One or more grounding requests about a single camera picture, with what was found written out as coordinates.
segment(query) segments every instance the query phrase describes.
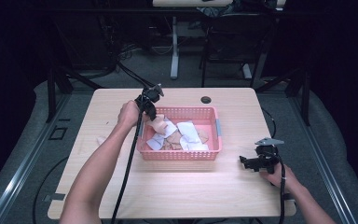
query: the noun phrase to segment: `black chair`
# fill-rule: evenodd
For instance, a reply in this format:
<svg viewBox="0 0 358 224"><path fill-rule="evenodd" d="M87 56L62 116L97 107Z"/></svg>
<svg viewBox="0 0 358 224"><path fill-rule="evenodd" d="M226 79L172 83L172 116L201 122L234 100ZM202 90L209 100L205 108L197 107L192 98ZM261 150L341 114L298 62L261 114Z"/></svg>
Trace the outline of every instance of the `black chair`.
<svg viewBox="0 0 358 224"><path fill-rule="evenodd" d="M210 18L204 23L205 44L200 68L202 83L205 79L246 79L245 77L206 77L207 63L237 63L240 70L248 63L254 64L250 87L255 81L255 72L260 55L267 50L273 36L276 21L263 13L231 13Z"/></svg>

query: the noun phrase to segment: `black round hole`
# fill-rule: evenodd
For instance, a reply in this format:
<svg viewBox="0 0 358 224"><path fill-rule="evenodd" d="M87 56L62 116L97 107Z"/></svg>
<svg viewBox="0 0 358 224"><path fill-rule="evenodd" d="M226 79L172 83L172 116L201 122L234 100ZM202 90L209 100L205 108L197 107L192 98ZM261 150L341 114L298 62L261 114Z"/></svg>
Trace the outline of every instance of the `black round hole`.
<svg viewBox="0 0 358 224"><path fill-rule="evenodd" d="M212 101L212 99L211 99L211 97L209 97L209 96L202 96L202 97L201 97L201 101L202 101L204 104L209 104L209 103Z"/></svg>

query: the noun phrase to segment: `dark gray floor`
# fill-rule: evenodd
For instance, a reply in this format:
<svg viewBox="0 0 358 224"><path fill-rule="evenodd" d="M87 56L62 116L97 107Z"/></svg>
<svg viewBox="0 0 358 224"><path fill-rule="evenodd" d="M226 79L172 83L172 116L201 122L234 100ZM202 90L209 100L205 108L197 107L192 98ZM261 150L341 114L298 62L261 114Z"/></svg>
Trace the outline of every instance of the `dark gray floor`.
<svg viewBox="0 0 358 224"><path fill-rule="evenodd" d="M163 88L199 87L200 48L197 46L199 46L198 41L192 39L186 40L181 45L179 78L176 80L170 79L171 53L157 54L153 51L135 50L131 57L124 60L123 63L139 76L153 83L161 83ZM216 74L237 73L233 66L217 66L212 68L210 72ZM141 86L123 72L94 78L93 81L107 88L139 88L141 91ZM42 83L35 89L37 102L33 115L7 161L7 165L0 174L0 205L3 205L0 206L0 222L33 223L34 208L36 223L57 223L56 220L50 220L47 217L49 201L46 196L55 191L66 161L59 163L53 170L51 169L69 155L92 96L92 90L89 87L77 80L72 80L72 82L75 87L73 94L61 96L58 93L58 97L61 99L60 104L63 104L63 106L60 107L61 110L51 124L45 123L48 114L47 85ZM257 80L256 86L262 84L262 81ZM248 81L207 82L207 87L240 88L248 85ZM310 97L311 125L305 127L298 117L298 100L286 98L282 93L284 87L285 84L282 83L272 91L257 95L261 106L270 113L276 122L275 138L285 141L285 144L279 147L283 161L293 168L298 179L309 188L315 199L337 223L354 223L355 221L358 223L358 181L355 173L346 162L345 144L336 123L319 99L312 94ZM273 125L267 114L266 122L273 132ZM55 125L67 128L62 140L48 140ZM317 147L325 156L328 167L331 169L341 192L332 192L328 180L324 179L324 175L316 162L318 158L315 158L315 154L312 153L314 145L310 141L309 132L317 140ZM13 192L7 187L10 180L24 164L24 159L35 148L39 149L40 154L34 155L34 163L29 164L32 168L30 173L23 178L24 182L19 186L19 190L11 195L12 200L5 201L3 199L5 193ZM51 171L51 174L43 183L49 171ZM40 192L34 206L34 198L39 188ZM340 205L334 200L336 194L343 196L353 218L346 219L342 216L339 209ZM261 220L263 223L278 223L277 218L261 218ZM304 223L304 221L298 211L293 217L288 217L285 223Z"/></svg>

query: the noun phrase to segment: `hand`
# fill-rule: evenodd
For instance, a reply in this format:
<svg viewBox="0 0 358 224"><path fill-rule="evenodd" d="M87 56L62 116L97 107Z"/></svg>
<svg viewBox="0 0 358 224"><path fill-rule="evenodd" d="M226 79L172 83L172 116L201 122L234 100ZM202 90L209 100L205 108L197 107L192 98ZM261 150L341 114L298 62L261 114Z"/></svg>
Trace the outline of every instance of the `hand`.
<svg viewBox="0 0 358 224"><path fill-rule="evenodd" d="M281 180L282 180L282 166L280 163L276 164L275 167L275 173L273 175L267 173L267 172L259 172L260 176L267 179L271 184L273 184L276 187L281 186ZM300 187L301 184L298 182L295 173L293 173L292 169L288 167L287 165L284 165L285 170L285 189L292 191L293 189Z"/></svg>
<svg viewBox="0 0 358 224"><path fill-rule="evenodd" d="M134 101L128 101L124 104L120 113L118 114L117 124L130 125L131 127L136 125L139 116L139 107Z"/></svg>

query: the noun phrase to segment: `person's right arm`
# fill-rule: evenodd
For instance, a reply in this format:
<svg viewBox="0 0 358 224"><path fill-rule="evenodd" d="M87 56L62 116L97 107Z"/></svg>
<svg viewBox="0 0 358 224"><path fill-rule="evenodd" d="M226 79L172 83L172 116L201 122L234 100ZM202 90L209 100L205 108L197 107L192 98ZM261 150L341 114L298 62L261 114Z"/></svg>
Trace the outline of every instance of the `person's right arm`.
<svg viewBox="0 0 358 224"><path fill-rule="evenodd" d="M307 188L305 188L296 178L290 167L285 167L285 189L288 190L296 200L296 204L303 217L308 224L330 224L336 223L322 207L315 201ZM267 179L270 183L275 186L281 185L282 180L282 167L278 163L275 165L275 173L273 175L267 172L260 172L260 175Z"/></svg>

